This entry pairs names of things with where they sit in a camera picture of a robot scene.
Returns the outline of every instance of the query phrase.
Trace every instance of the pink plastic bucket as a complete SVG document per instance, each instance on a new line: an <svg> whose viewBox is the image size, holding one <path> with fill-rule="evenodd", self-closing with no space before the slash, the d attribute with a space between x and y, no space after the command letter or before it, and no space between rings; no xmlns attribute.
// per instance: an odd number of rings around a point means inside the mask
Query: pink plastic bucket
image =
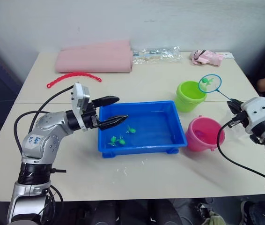
<svg viewBox="0 0 265 225"><path fill-rule="evenodd" d="M214 151L217 148L217 134L221 125L208 117L199 116L189 124L185 136L188 141L188 148L192 151L204 151L210 149ZM220 135L220 145L224 142L225 133Z"/></svg>

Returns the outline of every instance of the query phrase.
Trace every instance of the blue plastic tray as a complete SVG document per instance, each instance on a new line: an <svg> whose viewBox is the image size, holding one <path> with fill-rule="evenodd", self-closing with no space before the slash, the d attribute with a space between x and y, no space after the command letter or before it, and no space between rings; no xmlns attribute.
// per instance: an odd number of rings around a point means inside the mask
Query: blue plastic tray
<svg viewBox="0 0 265 225"><path fill-rule="evenodd" d="M119 103L100 107L99 120L115 115L128 115L128 118L116 127L99 130L98 150L103 153L103 158L149 152L176 154L178 148L187 146L173 101ZM128 127L136 129L136 133L126 133ZM116 142L116 146L109 145L113 136L117 139L122 136L125 145L119 142Z"/></svg>

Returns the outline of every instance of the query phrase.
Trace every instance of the green plastic bucket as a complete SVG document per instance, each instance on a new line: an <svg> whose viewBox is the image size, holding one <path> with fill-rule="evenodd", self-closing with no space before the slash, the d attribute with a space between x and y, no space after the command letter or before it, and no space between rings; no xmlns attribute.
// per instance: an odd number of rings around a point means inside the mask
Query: green plastic bucket
<svg viewBox="0 0 265 225"><path fill-rule="evenodd" d="M182 82L176 90L175 106L179 111L190 112L198 104L206 99L207 94L200 91L198 82L185 81Z"/></svg>

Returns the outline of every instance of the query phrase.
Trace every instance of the pink glove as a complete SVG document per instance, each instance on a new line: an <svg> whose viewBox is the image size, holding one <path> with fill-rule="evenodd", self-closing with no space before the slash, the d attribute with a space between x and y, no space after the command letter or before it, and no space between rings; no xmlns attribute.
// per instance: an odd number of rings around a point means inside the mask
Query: pink glove
<svg viewBox="0 0 265 225"><path fill-rule="evenodd" d="M223 55L216 54L210 50L197 50L190 54L190 59L194 64L213 64L219 66L223 60Z"/></svg>

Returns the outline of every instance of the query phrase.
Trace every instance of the pink cloth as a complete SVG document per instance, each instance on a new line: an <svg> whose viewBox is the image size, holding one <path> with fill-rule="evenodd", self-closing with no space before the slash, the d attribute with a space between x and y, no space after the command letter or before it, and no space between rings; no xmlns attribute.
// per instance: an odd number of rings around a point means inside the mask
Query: pink cloth
<svg viewBox="0 0 265 225"><path fill-rule="evenodd" d="M221 65L223 55L216 54L210 50L197 50L190 54L190 59L194 64L213 64L215 66Z"/></svg>
<svg viewBox="0 0 265 225"><path fill-rule="evenodd" d="M129 41L114 41L64 48L59 52L55 70L58 73L130 72L132 65Z"/></svg>

